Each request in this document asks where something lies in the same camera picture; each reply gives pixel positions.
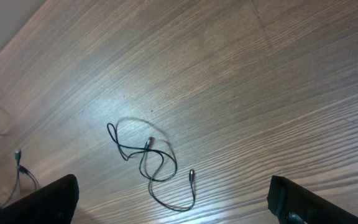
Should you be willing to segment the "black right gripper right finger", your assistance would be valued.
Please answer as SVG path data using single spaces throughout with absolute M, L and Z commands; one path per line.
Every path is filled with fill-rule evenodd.
M 358 223 L 357 216 L 277 175 L 271 178 L 267 201 L 280 223 Z

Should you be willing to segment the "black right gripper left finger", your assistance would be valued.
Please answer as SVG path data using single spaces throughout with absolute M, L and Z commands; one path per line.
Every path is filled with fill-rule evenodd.
M 0 224 L 70 224 L 79 200 L 77 178 L 68 174 L 0 208 Z

